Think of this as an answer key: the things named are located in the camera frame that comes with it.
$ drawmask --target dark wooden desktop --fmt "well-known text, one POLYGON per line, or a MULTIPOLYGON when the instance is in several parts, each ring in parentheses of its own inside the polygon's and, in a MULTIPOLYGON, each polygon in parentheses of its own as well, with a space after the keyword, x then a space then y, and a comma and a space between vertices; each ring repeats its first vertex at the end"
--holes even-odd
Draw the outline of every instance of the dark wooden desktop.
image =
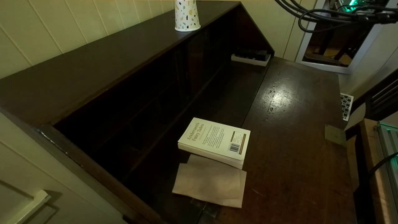
POLYGON ((142 223, 355 223, 337 75, 273 57, 240 2, 198 2, 0 80, 0 107, 51 140, 142 223), (230 60, 237 47, 267 67, 230 60), (171 193, 192 117, 251 130, 242 208, 171 193))

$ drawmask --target speckled paper cup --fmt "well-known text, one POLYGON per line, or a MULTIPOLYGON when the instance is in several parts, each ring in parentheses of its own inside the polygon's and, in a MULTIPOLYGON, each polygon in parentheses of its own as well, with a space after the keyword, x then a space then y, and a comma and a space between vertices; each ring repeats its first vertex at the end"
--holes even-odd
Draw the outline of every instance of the speckled paper cup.
POLYGON ((196 0, 176 0, 177 31, 189 32, 200 28, 196 0))

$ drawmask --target checkerboard pattern card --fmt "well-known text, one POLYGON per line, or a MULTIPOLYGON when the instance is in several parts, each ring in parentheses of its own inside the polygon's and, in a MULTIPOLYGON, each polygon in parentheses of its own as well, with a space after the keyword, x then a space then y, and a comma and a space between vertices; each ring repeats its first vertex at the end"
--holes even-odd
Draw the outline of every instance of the checkerboard pattern card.
POLYGON ((343 113, 343 120, 348 121, 354 97, 344 93, 340 93, 340 99, 341 99, 341 112, 343 113))

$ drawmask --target cable bundle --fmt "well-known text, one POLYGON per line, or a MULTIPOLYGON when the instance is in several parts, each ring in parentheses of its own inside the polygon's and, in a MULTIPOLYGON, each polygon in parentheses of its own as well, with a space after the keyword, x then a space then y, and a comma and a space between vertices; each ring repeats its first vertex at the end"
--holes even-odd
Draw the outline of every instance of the cable bundle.
POLYGON ((298 25, 301 30, 307 33, 319 33, 328 31, 331 29, 336 29, 343 26, 349 26, 353 24, 391 24, 396 23, 398 20, 398 9, 387 8, 376 5, 357 5, 351 13, 349 12, 339 12, 337 10, 327 10, 327 9, 312 9, 308 10, 302 7, 295 0, 290 0, 293 5, 288 3, 286 0, 275 0, 278 5, 284 8, 288 13, 294 15, 298 18, 298 25), (372 9, 374 12, 372 14, 359 13, 358 10, 372 9), (327 17, 316 14, 316 12, 327 12, 331 15, 338 15, 339 17, 327 17), (306 29, 301 21, 306 20, 309 22, 331 24, 331 27, 320 30, 309 30, 306 29))

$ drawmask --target barcode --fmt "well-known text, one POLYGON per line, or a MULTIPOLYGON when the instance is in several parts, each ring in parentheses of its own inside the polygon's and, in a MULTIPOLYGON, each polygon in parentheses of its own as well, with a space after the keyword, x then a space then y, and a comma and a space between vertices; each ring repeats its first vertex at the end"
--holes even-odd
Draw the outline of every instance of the barcode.
POLYGON ((232 152, 239 152, 240 149, 240 145, 235 144, 235 143, 231 143, 231 145, 229 146, 229 150, 232 152))

